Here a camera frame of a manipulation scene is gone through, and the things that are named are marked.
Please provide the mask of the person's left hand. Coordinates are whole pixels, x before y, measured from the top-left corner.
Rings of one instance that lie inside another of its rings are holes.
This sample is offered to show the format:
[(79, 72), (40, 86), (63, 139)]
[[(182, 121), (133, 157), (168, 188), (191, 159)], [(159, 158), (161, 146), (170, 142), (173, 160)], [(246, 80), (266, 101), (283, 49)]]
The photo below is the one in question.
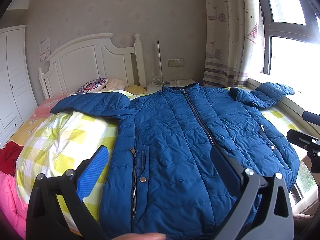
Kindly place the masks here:
[(127, 233), (112, 240), (166, 240), (167, 236), (162, 233)]

